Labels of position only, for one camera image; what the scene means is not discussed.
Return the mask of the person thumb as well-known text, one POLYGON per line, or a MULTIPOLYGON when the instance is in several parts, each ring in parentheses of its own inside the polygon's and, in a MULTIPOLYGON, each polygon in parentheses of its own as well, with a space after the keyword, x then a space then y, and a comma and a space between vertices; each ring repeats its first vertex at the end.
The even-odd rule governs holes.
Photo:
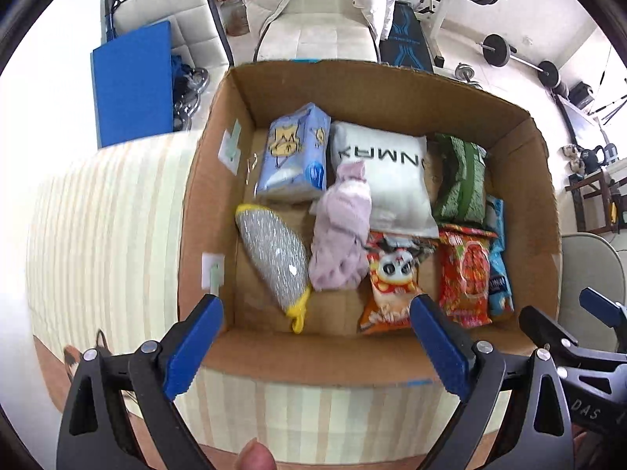
POLYGON ((240 451, 234 469, 276 470, 277 464, 270 450, 256 438, 253 438, 240 451))

